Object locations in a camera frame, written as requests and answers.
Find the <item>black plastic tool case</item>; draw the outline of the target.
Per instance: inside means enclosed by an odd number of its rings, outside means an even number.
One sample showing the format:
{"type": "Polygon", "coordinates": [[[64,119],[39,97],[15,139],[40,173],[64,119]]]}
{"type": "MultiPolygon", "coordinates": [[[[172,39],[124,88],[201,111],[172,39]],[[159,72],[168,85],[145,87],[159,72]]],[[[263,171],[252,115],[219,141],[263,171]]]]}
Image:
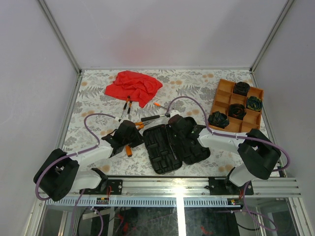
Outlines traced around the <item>black plastic tool case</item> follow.
{"type": "Polygon", "coordinates": [[[157,125],[143,132],[144,144],[155,173],[159,175],[169,173],[181,168],[183,164],[192,165],[210,157],[210,149],[203,147],[198,141],[200,132],[206,128],[205,125],[198,124],[198,131],[195,132],[196,145],[189,147],[175,147],[172,145],[177,160],[174,159],[168,144],[166,127],[170,134],[168,124],[157,125]]]}

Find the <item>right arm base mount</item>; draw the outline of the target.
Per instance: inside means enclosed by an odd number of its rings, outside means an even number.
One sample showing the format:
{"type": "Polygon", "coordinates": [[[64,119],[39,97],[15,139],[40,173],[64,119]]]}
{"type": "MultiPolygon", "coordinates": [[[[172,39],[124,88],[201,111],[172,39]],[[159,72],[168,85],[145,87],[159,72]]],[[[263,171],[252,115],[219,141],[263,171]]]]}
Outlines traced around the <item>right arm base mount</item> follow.
{"type": "Polygon", "coordinates": [[[245,184],[238,187],[225,177],[208,177],[208,189],[213,196],[239,196],[244,193],[245,184]]]}

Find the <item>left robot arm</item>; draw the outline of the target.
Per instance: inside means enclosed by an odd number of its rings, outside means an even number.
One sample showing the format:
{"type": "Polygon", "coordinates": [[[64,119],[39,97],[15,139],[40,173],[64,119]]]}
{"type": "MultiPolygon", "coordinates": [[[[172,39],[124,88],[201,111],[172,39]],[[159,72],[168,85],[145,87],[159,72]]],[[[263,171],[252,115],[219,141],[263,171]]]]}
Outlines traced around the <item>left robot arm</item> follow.
{"type": "Polygon", "coordinates": [[[142,143],[143,137],[136,124],[124,120],[113,135],[101,138],[94,147],[72,154],[55,149],[34,176],[36,196],[45,200],[40,197],[39,189],[55,202],[70,192],[83,189],[102,194],[107,190],[108,177],[98,168],[86,168],[99,160],[114,157],[126,146],[134,148],[142,143]]]}

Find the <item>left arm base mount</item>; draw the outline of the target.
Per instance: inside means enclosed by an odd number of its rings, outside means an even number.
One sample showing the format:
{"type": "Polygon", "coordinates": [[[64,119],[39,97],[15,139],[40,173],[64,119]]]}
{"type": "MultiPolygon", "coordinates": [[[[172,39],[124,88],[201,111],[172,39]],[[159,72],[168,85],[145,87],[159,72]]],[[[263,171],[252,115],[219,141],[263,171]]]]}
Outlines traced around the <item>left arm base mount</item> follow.
{"type": "Polygon", "coordinates": [[[121,195],[123,189],[122,179],[108,179],[102,180],[100,185],[95,189],[85,189],[85,195],[121,195]]]}

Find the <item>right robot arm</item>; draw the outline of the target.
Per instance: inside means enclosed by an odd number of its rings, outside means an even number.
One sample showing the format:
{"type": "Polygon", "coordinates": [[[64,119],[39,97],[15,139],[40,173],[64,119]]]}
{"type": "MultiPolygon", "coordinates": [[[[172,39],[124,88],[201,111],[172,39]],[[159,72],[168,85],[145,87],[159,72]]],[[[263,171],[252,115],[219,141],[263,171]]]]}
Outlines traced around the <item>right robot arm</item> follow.
{"type": "Polygon", "coordinates": [[[255,178],[267,180],[281,156],[280,149],[257,129],[248,133],[213,130],[207,126],[192,124],[181,115],[172,116],[168,125],[182,142],[180,147],[189,144],[193,154],[214,148],[241,157],[243,164],[232,168],[224,182],[225,190],[230,194],[237,193],[244,184],[255,178]]]}

